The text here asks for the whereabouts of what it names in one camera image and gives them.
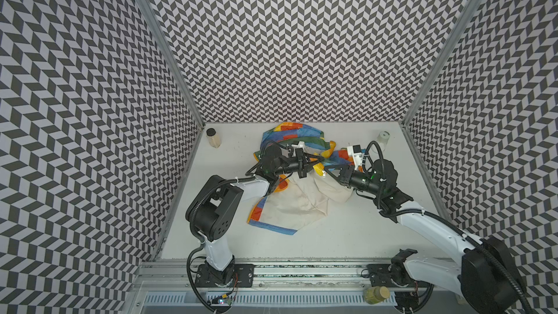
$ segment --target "white tabletop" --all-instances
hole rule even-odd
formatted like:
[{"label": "white tabletop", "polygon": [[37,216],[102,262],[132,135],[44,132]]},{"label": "white tabletop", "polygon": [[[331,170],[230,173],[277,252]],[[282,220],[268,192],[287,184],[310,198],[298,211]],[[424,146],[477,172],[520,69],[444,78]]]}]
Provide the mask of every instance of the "white tabletop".
[{"label": "white tabletop", "polygon": [[[214,174],[222,178],[243,177],[255,164],[253,153],[260,147],[262,133],[278,123],[266,124],[207,124],[221,137],[219,148],[209,145],[204,136],[196,152],[192,168],[161,259],[185,259],[199,241],[190,234],[185,213],[207,179]],[[362,148],[380,131],[391,137],[384,157],[394,163],[398,172],[397,187],[412,196],[425,209],[436,213],[436,208],[419,168],[397,122],[319,122],[308,123],[324,131],[326,141],[335,141],[336,149],[360,144]],[[372,200],[358,197],[338,204],[329,201],[328,216],[310,224],[294,235],[284,235],[247,224],[252,207],[258,198],[242,201],[227,231],[229,246],[236,258],[281,259],[344,259],[391,258],[399,249],[415,249],[430,257],[445,258],[440,249],[414,231],[381,217]]]}]

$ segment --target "black and white pattern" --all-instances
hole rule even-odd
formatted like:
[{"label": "black and white pattern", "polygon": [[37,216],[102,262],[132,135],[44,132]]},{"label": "black and white pattern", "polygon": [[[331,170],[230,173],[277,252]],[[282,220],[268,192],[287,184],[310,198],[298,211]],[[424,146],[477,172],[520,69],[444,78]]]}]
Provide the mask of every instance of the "black and white pattern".
[{"label": "black and white pattern", "polygon": [[558,313],[556,4],[484,0],[411,124],[451,217],[511,246],[540,313]]},{"label": "black and white pattern", "polygon": [[0,312],[119,309],[198,133],[134,1],[0,0],[0,96]]},{"label": "black and white pattern", "polygon": [[466,0],[150,0],[206,122],[400,120]]}]

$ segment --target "multicolored fabric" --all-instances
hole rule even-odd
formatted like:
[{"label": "multicolored fabric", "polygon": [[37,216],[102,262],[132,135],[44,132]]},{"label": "multicolored fabric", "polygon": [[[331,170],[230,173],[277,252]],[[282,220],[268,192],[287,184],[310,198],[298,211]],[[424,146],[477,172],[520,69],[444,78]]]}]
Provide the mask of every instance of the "multicolored fabric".
[{"label": "multicolored fabric", "polygon": [[[283,145],[304,142],[305,151],[310,154],[322,155],[323,157],[325,157],[323,163],[326,165],[352,163],[352,158],[348,156],[346,148],[333,151],[335,149],[335,142],[325,141],[324,133],[309,125],[304,125],[297,122],[283,122],[277,127],[264,132],[260,150],[254,153],[256,160],[260,159],[261,151],[263,150],[263,148],[268,146],[268,143],[270,141],[274,141]],[[322,164],[317,164],[315,166],[315,170],[316,172],[318,172],[318,174],[321,174],[323,168],[324,167]],[[282,186],[278,187],[275,193],[285,190],[288,187],[289,180],[286,179],[282,181],[281,184]],[[266,204],[266,200],[267,196],[263,197],[260,201],[258,201],[258,204],[254,206],[252,212],[250,212],[250,215],[248,216],[248,224],[264,229],[269,229],[281,234],[295,234],[296,229],[284,228],[260,221],[260,217]]]},{"label": "multicolored fabric", "polygon": [[269,223],[260,222],[260,216],[262,215],[263,206],[266,204],[266,199],[267,196],[263,197],[260,201],[258,201],[258,204],[254,206],[252,212],[248,216],[248,224],[250,226],[276,231],[277,233],[281,233],[281,234],[287,234],[287,235],[295,234],[296,229],[283,228],[279,226],[274,226]]},{"label": "multicolored fabric", "polygon": [[299,122],[282,122],[275,128],[263,133],[260,150],[263,150],[269,141],[282,142],[289,139],[297,139],[298,142],[303,141],[302,138],[312,138],[313,140],[309,140],[309,143],[316,144],[318,146],[322,142],[325,143],[323,131]]}]

